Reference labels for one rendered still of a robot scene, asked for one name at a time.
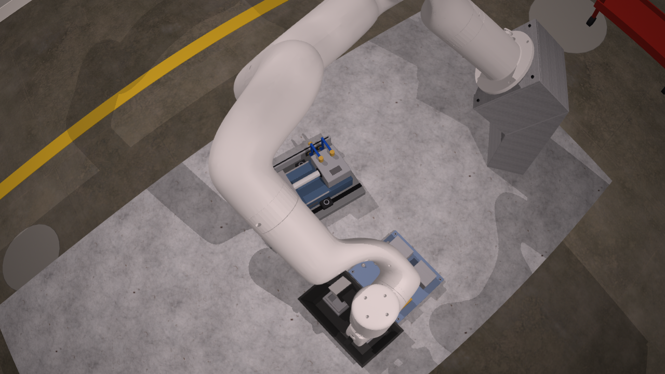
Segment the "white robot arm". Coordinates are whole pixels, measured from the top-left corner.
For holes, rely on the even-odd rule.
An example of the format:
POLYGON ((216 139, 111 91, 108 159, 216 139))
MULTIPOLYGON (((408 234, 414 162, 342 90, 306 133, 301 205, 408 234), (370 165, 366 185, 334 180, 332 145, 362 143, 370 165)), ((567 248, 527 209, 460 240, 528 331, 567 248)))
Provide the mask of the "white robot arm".
MULTIPOLYGON (((273 158, 316 99, 324 67, 402 1, 324 0, 293 24, 236 76, 236 102, 219 126, 208 161, 219 194, 309 283, 326 283, 363 261, 379 267, 375 281, 357 293, 344 276, 329 287, 351 308, 357 338, 384 334, 420 286, 420 275, 389 243, 334 237, 276 173, 273 158)), ((421 18, 476 67, 476 84, 486 94, 508 91, 529 71, 530 37, 502 29, 471 0, 425 0, 421 18)))

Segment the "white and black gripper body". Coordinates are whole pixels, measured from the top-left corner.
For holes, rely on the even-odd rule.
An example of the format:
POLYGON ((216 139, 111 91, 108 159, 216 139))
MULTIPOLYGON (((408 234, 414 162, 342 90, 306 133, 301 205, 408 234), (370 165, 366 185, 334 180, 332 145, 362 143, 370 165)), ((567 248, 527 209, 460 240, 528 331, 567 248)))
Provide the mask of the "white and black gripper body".
POLYGON ((357 338, 357 336, 355 335, 355 332, 356 331, 351 327, 351 325, 349 325, 349 327, 346 330, 346 334, 353 339, 353 342, 355 343, 355 345, 358 345, 358 346, 364 345, 364 343, 366 343, 369 338, 364 338, 362 336, 357 338))

